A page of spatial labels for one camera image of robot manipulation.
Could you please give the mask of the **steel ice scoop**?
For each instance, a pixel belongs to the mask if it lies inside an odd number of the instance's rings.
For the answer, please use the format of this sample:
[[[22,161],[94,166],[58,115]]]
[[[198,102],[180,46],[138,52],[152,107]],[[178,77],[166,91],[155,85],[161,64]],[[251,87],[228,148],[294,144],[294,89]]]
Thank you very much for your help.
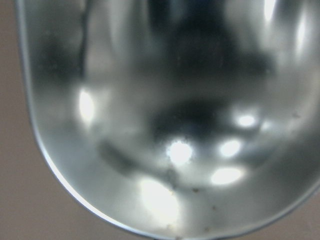
[[[317,0],[17,0],[36,142],[154,240],[224,240],[320,187]]]

